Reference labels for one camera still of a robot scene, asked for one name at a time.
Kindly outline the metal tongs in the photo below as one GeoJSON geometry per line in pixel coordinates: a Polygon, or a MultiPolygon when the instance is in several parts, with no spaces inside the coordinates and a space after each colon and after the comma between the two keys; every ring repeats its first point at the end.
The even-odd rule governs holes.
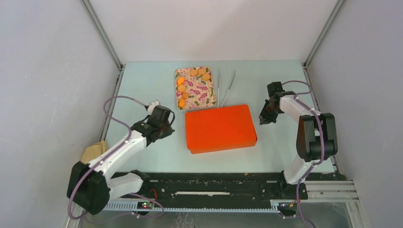
{"type": "Polygon", "coordinates": [[[226,101],[227,94],[229,93],[237,70],[219,70],[218,83],[217,83],[217,107],[223,107],[226,101]]]}

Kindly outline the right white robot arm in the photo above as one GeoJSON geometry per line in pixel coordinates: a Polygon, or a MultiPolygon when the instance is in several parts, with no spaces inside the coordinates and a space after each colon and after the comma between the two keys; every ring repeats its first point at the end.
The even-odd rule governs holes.
{"type": "Polygon", "coordinates": [[[282,82],[267,86],[269,98],[259,114],[261,125],[276,123],[279,114],[289,115],[297,123],[297,155],[284,170],[284,181],[276,186],[277,194],[284,199],[296,191],[308,174],[338,151],[336,120],[331,113],[322,113],[309,107],[299,93],[286,91],[282,82]]]}

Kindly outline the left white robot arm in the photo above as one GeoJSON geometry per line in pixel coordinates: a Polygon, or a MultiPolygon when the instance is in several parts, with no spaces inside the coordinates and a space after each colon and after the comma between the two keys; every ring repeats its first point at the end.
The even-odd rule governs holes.
{"type": "Polygon", "coordinates": [[[73,203],[95,215],[116,198],[134,193],[139,198],[148,196],[150,184],[140,172],[129,172],[124,176],[114,174],[128,159],[157,140],[174,132],[174,112],[162,105],[152,108],[144,119],[125,127],[128,133],[108,151],[84,163],[73,165],[67,187],[68,208],[73,203]]]}

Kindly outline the orange tin lid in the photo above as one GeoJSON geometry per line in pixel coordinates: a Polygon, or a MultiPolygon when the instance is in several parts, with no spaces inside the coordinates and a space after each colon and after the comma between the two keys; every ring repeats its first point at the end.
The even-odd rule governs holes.
{"type": "Polygon", "coordinates": [[[246,104],[205,109],[185,114],[186,144],[207,140],[258,138],[246,104]]]}

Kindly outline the orange tin box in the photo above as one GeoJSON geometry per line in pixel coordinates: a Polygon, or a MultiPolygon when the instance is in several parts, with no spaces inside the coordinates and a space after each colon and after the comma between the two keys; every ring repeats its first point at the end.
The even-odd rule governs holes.
{"type": "Polygon", "coordinates": [[[218,152],[233,150],[239,148],[253,147],[257,143],[257,138],[250,140],[207,140],[207,141],[197,141],[188,142],[187,148],[192,154],[208,153],[208,152],[218,152]]]}

